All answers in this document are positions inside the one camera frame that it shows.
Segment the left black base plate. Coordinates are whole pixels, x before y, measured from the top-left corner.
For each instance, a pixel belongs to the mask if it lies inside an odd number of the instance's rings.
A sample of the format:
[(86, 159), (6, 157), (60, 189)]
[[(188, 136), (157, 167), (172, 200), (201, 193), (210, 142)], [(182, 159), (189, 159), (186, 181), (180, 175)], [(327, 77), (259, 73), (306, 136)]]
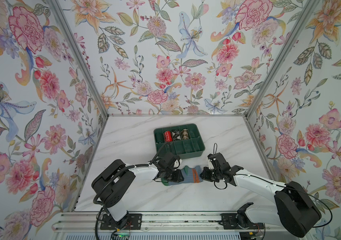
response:
[(116, 221), (111, 215), (104, 214), (101, 218), (101, 230), (140, 230), (142, 214), (128, 213), (121, 220)]

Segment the red rolled sock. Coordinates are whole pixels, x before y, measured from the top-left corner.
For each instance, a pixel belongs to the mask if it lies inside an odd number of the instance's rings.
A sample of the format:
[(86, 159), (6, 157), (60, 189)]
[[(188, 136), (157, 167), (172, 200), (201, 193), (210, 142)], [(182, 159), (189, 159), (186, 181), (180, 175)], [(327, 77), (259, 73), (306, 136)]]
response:
[(166, 143), (173, 141), (171, 131), (164, 132), (163, 136), (164, 136), (164, 140), (165, 140)]

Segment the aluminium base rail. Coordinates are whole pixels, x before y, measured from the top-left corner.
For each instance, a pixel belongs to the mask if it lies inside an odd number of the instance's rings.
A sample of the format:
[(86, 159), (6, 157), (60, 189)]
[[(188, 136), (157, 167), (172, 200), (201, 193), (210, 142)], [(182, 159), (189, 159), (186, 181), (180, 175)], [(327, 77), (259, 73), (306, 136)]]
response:
[[(286, 232), (280, 226), (253, 224), (252, 227), (240, 225), (235, 221), (235, 212), (130, 212), (128, 219), (138, 232)], [(71, 212), (61, 214), (54, 223), (54, 232), (89, 232), (95, 228), (97, 212)]]

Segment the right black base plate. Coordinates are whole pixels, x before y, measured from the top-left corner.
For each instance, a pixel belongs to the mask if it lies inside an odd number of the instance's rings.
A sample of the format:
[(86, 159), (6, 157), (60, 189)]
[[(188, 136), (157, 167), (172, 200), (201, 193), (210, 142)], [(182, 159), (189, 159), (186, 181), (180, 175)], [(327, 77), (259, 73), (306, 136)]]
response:
[(246, 216), (246, 210), (252, 205), (253, 203), (246, 203), (236, 213), (221, 214), (221, 220), (218, 224), (223, 226), (225, 230), (260, 230), (264, 228), (264, 223), (253, 223)]

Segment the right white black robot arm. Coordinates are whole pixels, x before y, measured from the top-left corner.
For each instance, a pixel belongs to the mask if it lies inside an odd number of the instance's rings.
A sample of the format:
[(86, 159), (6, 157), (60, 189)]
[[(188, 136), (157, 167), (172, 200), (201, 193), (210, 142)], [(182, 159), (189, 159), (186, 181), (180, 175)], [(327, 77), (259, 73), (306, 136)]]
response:
[(243, 167), (230, 166), (221, 153), (208, 155), (208, 162), (210, 167), (203, 168), (200, 174), (204, 181), (224, 181), (226, 185), (247, 189), (273, 203), (271, 206), (257, 206), (248, 202), (236, 210), (236, 215), (227, 220), (228, 224), (242, 229), (249, 229), (255, 224), (281, 226), (302, 238), (321, 220), (321, 212), (299, 183), (276, 182)]

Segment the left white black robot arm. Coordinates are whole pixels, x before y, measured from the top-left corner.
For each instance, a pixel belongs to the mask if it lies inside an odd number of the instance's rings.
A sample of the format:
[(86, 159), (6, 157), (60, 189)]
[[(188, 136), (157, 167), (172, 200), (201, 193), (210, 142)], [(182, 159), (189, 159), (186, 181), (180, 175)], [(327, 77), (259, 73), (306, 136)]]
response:
[(134, 181), (166, 180), (180, 183), (184, 180), (178, 168), (180, 164), (180, 156), (173, 153), (166, 153), (163, 157), (156, 154), (147, 164), (128, 165), (120, 159), (115, 160), (93, 180), (93, 203), (100, 205), (114, 222), (121, 222), (128, 216), (122, 198)]

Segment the green plastic divider tray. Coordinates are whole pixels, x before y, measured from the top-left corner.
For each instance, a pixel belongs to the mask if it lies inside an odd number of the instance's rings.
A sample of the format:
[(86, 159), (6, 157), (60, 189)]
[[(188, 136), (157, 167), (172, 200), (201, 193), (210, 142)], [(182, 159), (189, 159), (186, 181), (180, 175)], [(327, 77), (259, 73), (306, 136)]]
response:
[[(164, 140), (164, 132), (172, 130), (188, 129), (190, 134), (190, 139), (172, 141), (166, 143)], [(185, 124), (177, 125), (171, 127), (157, 128), (153, 131), (155, 149), (159, 157), (163, 157), (166, 153), (172, 152), (175, 155), (180, 156), (182, 160), (197, 158), (202, 156), (205, 151), (205, 144), (203, 142), (202, 136), (196, 124)]]

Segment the blue green orange sock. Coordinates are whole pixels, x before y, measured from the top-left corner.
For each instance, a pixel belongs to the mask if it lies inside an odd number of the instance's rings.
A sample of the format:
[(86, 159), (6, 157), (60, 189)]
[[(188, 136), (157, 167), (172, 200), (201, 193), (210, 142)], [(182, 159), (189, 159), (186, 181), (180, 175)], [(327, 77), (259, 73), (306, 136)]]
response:
[(173, 186), (181, 184), (198, 184), (203, 182), (203, 179), (200, 177), (200, 174), (202, 173), (201, 166), (196, 166), (194, 168), (185, 166), (183, 169), (180, 170), (180, 172), (182, 173), (183, 181), (176, 183), (162, 178), (162, 184), (165, 186)]

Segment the black white patterned rolled sock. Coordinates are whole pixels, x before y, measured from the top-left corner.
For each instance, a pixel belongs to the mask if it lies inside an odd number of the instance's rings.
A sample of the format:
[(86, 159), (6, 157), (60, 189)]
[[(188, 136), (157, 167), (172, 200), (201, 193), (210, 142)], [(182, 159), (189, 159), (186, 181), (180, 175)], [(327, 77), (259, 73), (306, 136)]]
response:
[(172, 130), (171, 134), (172, 134), (172, 140), (173, 141), (180, 141), (180, 140), (182, 140), (181, 133), (180, 133), (179, 130)]

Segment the brown patterned rolled sock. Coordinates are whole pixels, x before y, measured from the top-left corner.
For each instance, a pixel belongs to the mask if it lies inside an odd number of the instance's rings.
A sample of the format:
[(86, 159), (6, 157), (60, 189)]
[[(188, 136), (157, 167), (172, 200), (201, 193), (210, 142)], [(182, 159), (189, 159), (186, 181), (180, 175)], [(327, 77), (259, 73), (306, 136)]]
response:
[(183, 140), (190, 139), (189, 130), (188, 129), (181, 130), (181, 137), (182, 137)]

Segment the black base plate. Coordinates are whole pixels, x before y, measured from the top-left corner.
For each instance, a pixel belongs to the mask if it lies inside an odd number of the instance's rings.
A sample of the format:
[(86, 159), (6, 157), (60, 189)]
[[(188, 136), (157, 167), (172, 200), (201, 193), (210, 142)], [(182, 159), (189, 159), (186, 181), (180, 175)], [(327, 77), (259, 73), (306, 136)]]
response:
[(221, 220), (218, 224), (223, 226), (225, 230), (260, 230), (264, 228), (264, 223), (253, 223), (246, 216), (246, 210), (252, 205), (253, 203), (246, 203), (236, 213), (221, 214)]
[(116, 221), (111, 215), (104, 214), (101, 218), (101, 230), (140, 230), (142, 214), (128, 213), (121, 220)]

